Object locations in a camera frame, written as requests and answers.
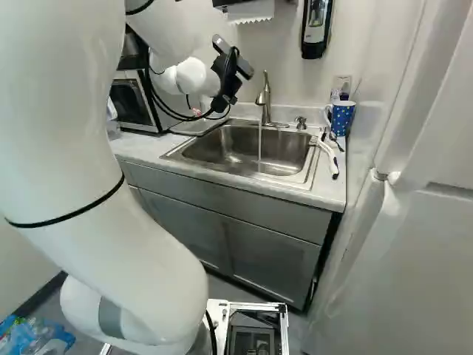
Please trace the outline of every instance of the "faucet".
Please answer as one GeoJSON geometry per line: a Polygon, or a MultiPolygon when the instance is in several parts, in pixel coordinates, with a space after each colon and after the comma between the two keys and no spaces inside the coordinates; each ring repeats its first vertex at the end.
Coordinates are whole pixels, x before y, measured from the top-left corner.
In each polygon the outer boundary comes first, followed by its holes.
{"type": "Polygon", "coordinates": [[[302,116],[297,116],[296,117],[296,122],[297,122],[296,129],[298,131],[301,131],[303,129],[307,129],[307,124],[305,124],[305,121],[307,121],[306,117],[302,117],[302,116]]]}
{"type": "Polygon", "coordinates": [[[263,75],[263,90],[258,94],[254,101],[256,105],[262,107],[261,125],[266,127],[289,128],[288,124],[271,122],[271,88],[269,86],[268,72],[265,70],[263,75]]]}

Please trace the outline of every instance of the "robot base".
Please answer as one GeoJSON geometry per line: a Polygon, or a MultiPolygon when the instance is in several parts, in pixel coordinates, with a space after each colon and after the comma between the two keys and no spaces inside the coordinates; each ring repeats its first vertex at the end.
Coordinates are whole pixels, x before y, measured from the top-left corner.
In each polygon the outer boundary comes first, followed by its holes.
{"type": "MultiPolygon", "coordinates": [[[[207,311],[212,318],[217,339],[217,355],[289,355],[287,329],[289,320],[284,303],[229,302],[209,299],[207,311]]],[[[211,355],[210,334],[197,336],[192,355],[211,355]]],[[[100,355],[108,355],[110,344],[100,355]]]]}

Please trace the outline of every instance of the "refrigerator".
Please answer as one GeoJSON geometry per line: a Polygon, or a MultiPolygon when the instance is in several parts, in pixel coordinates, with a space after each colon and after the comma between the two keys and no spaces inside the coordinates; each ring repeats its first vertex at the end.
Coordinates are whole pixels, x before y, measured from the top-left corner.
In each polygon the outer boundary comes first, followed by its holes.
{"type": "Polygon", "coordinates": [[[311,355],[473,354],[471,0],[378,0],[311,355]]]}

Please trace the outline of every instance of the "paper towel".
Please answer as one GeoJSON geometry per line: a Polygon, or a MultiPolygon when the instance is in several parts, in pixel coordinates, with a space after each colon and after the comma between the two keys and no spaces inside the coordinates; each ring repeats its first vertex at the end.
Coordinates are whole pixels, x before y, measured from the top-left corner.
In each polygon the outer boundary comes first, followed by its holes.
{"type": "Polygon", "coordinates": [[[274,0],[254,0],[227,5],[225,16],[230,24],[268,21],[274,17],[274,0]]]}

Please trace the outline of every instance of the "microwave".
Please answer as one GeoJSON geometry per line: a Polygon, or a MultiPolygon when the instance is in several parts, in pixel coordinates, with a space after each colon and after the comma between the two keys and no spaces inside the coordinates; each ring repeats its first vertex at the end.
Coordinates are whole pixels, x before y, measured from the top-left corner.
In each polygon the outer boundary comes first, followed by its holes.
{"type": "MultiPolygon", "coordinates": [[[[123,51],[110,88],[109,97],[117,113],[117,123],[122,129],[159,133],[181,121],[161,111],[153,102],[145,85],[144,68],[147,65],[148,46],[126,26],[123,51]]],[[[155,88],[163,100],[178,112],[187,112],[186,97],[170,95],[155,88]]]]}
{"type": "Polygon", "coordinates": [[[163,127],[156,107],[144,89],[144,72],[118,70],[110,88],[110,99],[117,111],[121,128],[158,133],[163,127]]]}

